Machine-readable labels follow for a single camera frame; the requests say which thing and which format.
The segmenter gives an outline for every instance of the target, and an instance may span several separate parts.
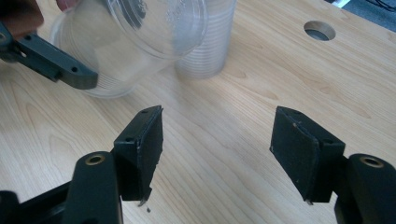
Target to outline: transparent plastic cup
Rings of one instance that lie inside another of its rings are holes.
[[[206,16],[205,0],[81,0],[56,20],[50,42],[98,72],[85,92],[114,98],[199,46]]]
[[[178,74],[189,77],[213,77],[227,59],[236,0],[205,0],[207,29],[203,43],[176,62]]]

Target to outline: human hand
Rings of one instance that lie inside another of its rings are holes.
[[[56,0],[60,10],[73,7],[77,1]],[[0,3],[0,22],[15,39],[32,33],[44,22],[36,0],[3,0]]]

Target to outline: stack of plastic cups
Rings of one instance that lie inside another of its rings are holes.
[[[203,43],[176,63],[180,75],[213,77],[227,59],[236,0],[205,0],[207,29]]]

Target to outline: screw hole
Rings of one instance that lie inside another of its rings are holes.
[[[103,155],[96,154],[96,155],[90,156],[87,160],[85,160],[85,163],[87,165],[97,165],[104,160],[105,160],[105,157]]]
[[[379,161],[376,158],[372,158],[372,157],[361,157],[361,162],[374,168],[384,167],[384,163],[382,163],[382,161]]]

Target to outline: wooden surface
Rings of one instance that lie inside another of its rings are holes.
[[[49,37],[60,13],[39,4]],[[323,42],[304,32],[324,21]],[[0,189],[21,201],[69,181],[75,162],[110,150],[141,109],[162,105],[163,154],[149,201],[125,223],[335,223],[333,204],[304,203],[269,151],[277,105],[396,165],[396,34],[320,0],[238,0],[229,57],[209,79],[145,77],[112,100],[0,62]]]

